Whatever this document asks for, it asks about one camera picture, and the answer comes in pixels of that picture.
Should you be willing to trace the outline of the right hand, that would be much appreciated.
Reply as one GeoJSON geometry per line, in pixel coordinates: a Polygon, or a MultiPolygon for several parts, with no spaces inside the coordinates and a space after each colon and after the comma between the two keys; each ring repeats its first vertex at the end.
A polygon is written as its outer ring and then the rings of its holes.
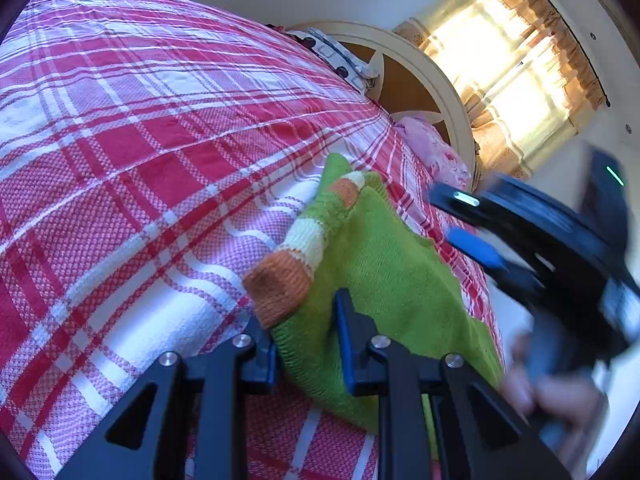
{"type": "Polygon", "coordinates": [[[555,452],[571,471],[586,473],[588,457],[608,414],[608,397],[590,378],[551,376],[533,384],[525,369],[530,333],[521,332],[512,344],[512,364],[501,379],[500,393],[523,418],[541,408],[568,426],[555,452]]]}

